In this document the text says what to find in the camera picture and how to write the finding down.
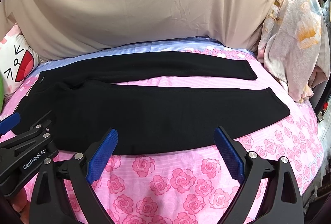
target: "bed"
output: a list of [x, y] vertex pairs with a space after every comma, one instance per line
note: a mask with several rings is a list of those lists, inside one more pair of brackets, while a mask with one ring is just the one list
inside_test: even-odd
[[[289, 107], [291, 114], [276, 124], [238, 140], [248, 151], [254, 150], [263, 158], [277, 160], [280, 156], [287, 156], [300, 193], [305, 191], [323, 160], [323, 148], [317, 138], [316, 116], [310, 102], [295, 103], [256, 60], [253, 53], [224, 47], [207, 37], [136, 43], [75, 58], [49, 61], [38, 66], [25, 79], [5, 105], [0, 120], [14, 112], [41, 71], [89, 58], [156, 51], [185, 51], [239, 61], [248, 60], [258, 76], [256, 81], [221, 77], [157, 77], [123, 84], [243, 89], [270, 87]], [[240, 124], [240, 118], [234, 118], [233, 122]], [[9, 132], [0, 141], [13, 136]], [[73, 153], [61, 151], [55, 161], [69, 159], [72, 155]], [[35, 178], [25, 186], [29, 200]], [[77, 219], [86, 223], [70, 181], [65, 181], [65, 185]], [[216, 146], [147, 156], [112, 156], [101, 178], [92, 184], [116, 224], [216, 223], [231, 203], [238, 187], [239, 183], [231, 178]], [[262, 180], [246, 223], [255, 218], [265, 187], [266, 180]]]

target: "blue striped fabric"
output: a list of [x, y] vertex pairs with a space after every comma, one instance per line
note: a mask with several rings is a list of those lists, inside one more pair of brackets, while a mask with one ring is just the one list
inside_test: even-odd
[[[141, 52], [156, 52], [162, 50], [172, 50], [172, 51], [182, 51], [185, 48], [194, 48], [197, 50], [205, 50], [207, 46], [211, 46], [216, 49], [224, 49], [225, 46], [222, 45], [217, 40], [211, 39], [209, 37], [189, 37], [181, 39], [163, 40], [163, 41], [152, 41], [144, 43], [135, 43], [124, 45], [121, 47], [111, 48], [107, 50], [102, 50], [94, 53], [89, 53], [74, 58], [67, 58], [57, 61], [49, 61], [45, 64], [39, 65], [30, 75], [37, 75], [42, 71], [54, 69], [61, 66], [66, 66], [68, 64], [75, 63], [77, 61], [98, 58], [110, 55], [118, 54], [129, 54], [129, 53], [141, 53]], [[236, 49], [237, 51], [249, 53], [255, 57], [254, 53], [245, 49]]]

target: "black pants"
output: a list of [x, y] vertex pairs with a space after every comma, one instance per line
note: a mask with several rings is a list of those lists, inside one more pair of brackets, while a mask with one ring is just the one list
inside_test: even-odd
[[42, 72], [16, 110], [22, 121], [13, 131], [19, 134], [28, 130], [53, 110], [57, 123], [50, 133], [61, 150], [85, 151], [113, 127], [119, 133], [115, 155], [153, 154], [212, 145], [213, 131], [220, 125], [235, 139], [290, 113], [270, 88], [112, 84], [161, 75], [256, 78], [246, 61], [193, 53], [141, 53], [84, 60]]

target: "pink rose pattern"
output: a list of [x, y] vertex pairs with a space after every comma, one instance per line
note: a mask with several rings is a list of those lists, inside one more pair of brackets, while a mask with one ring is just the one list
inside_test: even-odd
[[184, 193], [194, 185], [196, 177], [190, 169], [177, 168], [173, 170], [173, 177], [170, 179], [171, 186], [179, 193]]
[[281, 131], [275, 131], [275, 136], [276, 136], [276, 139], [283, 143], [284, 142], [284, 136], [283, 136], [283, 133]]
[[261, 158], [264, 158], [267, 155], [264, 147], [256, 146], [255, 151]]
[[132, 169], [139, 177], [146, 177], [155, 170], [155, 161], [151, 157], [139, 156], [132, 164]]
[[144, 216], [154, 216], [155, 212], [158, 210], [158, 205], [153, 202], [151, 197], [145, 197], [143, 200], [137, 202], [136, 212]]
[[106, 165], [106, 171], [112, 172], [121, 166], [121, 156], [111, 156]]
[[101, 178], [94, 181], [91, 185], [92, 189], [95, 191], [95, 189], [99, 189], [101, 187]]
[[288, 115], [286, 118], [285, 118], [285, 120], [288, 122], [288, 123], [290, 123], [290, 124], [294, 124], [294, 118], [293, 118], [293, 116], [290, 114], [290, 115]]
[[173, 224], [173, 222], [167, 217], [153, 216], [152, 221], [148, 224]]
[[291, 130], [289, 129], [289, 128], [284, 128], [284, 133], [285, 133], [285, 135], [287, 135], [288, 137], [291, 137], [291, 135], [292, 135], [292, 132], [291, 132]]
[[186, 196], [186, 201], [183, 204], [184, 210], [190, 215], [199, 213], [206, 206], [203, 197], [189, 194]]
[[201, 197], [208, 196], [209, 193], [214, 189], [212, 182], [210, 180], [198, 179], [197, 185], [194, 187], [194, 190], [197, 195]]
[[198, 224], [196, 217], [190, 216], [185, 212], [181, 212], [177, 215], [177, 218], [174, 220], [173, 224]]
[[117, 213], [130, 214], [133, 212], [133, 200], [130, 197], [122, 194], [118, 196], [116, 200], [114, 200], [113, 207]]
[[119, 193], [125, 190], [124, 180], [117, 175], [110, 175], [107, 186], [110, 193]]
[[[194, 52], [255, 61], [253, 57], [231, 49], [227, 49], [227, 51], [205, 49], [204, 51], [194, 50]], [[30, 84], [28, 83], [29, 85], [27, 82], [24, 82], [24, 89], [27, 86], [31, 87], [34, 81]], [[254, 142], [257, 137], [253, 135], [239, 139], [247, 150], [255, 149], [261, 157], [278, 159], [280, 156], [288, 156], [292, 162], [301, 192], [305, 190], [315, 176], [323, 156], [320, 155], [323, 154], [323, 148], [317, 139], [315, 115], [311, 109], [307, 111], [309, 112], [306, 114], [308, 120], [304, 115], [302, 115], [303, 118], [299, 118], [296, 115], [294, 118], [293, 114], [276, 123], [274, 130], [271, 132], [274, 136], [269, 136], [268, 139], [262, 141], [257, 139]], [[55, 161], [68, 159], [71, 157], [69, 155], [60, 153], [56, 156]], [[302, 159], [303, 156], [309, 160], [313, 160], [315, 157], [316, 161], [307, 163], [305, 159]], [[149, 156], [135, 156], [130, 162], [130, 169], [132, 166], [131, 173], [133, 174], [126, 177], [124, 174], [129, 174], [130, 171], [127, 170], [128, 163], [125, 160], [130, 159], [126, 156], [112, 156], [105, 168], [105, 172], [110, 174], [104, 173], [102, 178], [93, 182], [91, 186], [98, 195], [106, 193], [104, 192], [105, 188], [108, 190], [107, 193], [111, 197], [111, 202], [109, 203], [107, 213], [115, 224], [198, 224], [198, 216], [200, 216], [199, 223], [204, 223], [203, 218], [208, 214], [208, 210], [219, 209], [220, 212], [224, 212], [238, 191], [238, 186], [220, 188], [220, 186], [224, 186], [221, 184], [221, 178], [227, 176], [222, 173], [225, 165], [220, 156], [208, 155], [208, 157], [201, 158], [202, 162], [200, 162], [201, 166], [198, 170], [190, 170], [189, 168], [192, 167], [190, 165], [180, 168], [175, 167], [176, 169], [173, 170], [171, 176], [171, 173], [167, 175], [162, 170], [156, 170], [156, 166], [159, 163], [156, 163], [157, 156], [153, 158]], [[141, 188], [140, 185], [132, 188], [132, 185], [129, 184], [129, 188], [127, 188], [125, 181], [133, 180], [131, 179], [133, 175], [135, 175], [135, 182], [140, 182], [143, 178], [146, 178], [147, 188], [149, 189], [147, 197], [143, 198], [143, 196], [137, 199], [137, 195], [134, 195], [134, 189]], [[31, 180], [25, 186], [28, 196], [31, 196], [31, 191], [29, 190], [33, 188], [34, 181], [35, 179]], [[266, 182], [259, 186], [256, 199], [262, 199]], [[82, 211], [73, 193], [71, 182], [65, 180], [65, 186], [74, 212], [77, 216], [81, 216]], [[167, 211], [163, 210], [163, 204], [158, 204], [159, 200], [157, 198], [171, 197], [174, 193], [179, 195], [179, 199], [182, 196], [182, 204], [178, 207], [178, 211], [170, 217], [165, 213]], [[252, 220], [253, 218], [247, 217], [245, 223]]]
[[303, 176], [305, 177], [305, 179], [310, 178], [310, 169], [307, 165], [303, 168]]
[[170, 181], [166, 177], [160, 175], [153, 176], [153, 181], [149, 183], [149, 187], [155, 195], [163, 195], [170, 189]]
[[69, 201], [74, 212], [79, 212], [81, 210], [75, 194], [69, 195]]
[[252, 149], [254, 141], [250, 135], [245, 135], [239, 139], [239, 142], [246, 148], [246, 150]]
[[208, 176], [208, 178], [214, 178], [216, 174], [220, 172], [221, 166], [219, 160], [204, 159], [200, 169], [203, 174]]
[[295, 161], [294, 161], [294, 164], [295, 164], [295, 169], [296, 169], [298, 172], [301, 172], [301, 168], [302, 168], [302, 163], [301, 163], [301, 161], [295, 160]]
[[223, 189], [217, 189], [209, 196], [210, 207], [213, 209], [224, 209], [229, 205], [230, 195]]
[[256, 193], [255, 199], [260, 198], [260, 196], [262, 196], [263, 193], [264, 193], [264, 185], [263, 185], [263, 183], [260, 183], [260, 186], [259, 186], [258, 192]]
[[146, 224], [146, 221], [136, 215], [128, 214], [123, 220], [123, 224]]
[[289, 161], [295, 160], [295, 155], [294, 155], [293, 150], [287, 149], [286, 153], [287, 153], [287, 158], [289, 159]]
[[239, 187], [235, 186], [232, 188], [232, 193], [230, 194], [230, 199], [233, 200], [234, 196], [236, 195]]
[[297, 185], [298, 185], [298, 187], [301, 188], [302, 187], [302, 175], [299, 174], [295, 178], [297, 179]]
[[112, 212], [110, 209], [107, 209], [107, 214], [113, 220], [115, 224], [120, 224], [120, 216], [117, 215], [115, 212]]
[[274, 155], [276, 153], [276, 143], [272, 139], [265, 139], [265, 150], [270, 153], [271, 155]]

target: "white pillow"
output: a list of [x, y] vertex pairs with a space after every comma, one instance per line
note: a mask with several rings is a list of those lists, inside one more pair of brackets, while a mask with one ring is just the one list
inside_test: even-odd
[[29, 47], [17, 24], [0, 43], [0, 73], [4, 97], [11, 96], [39, 65], [39, 56]]

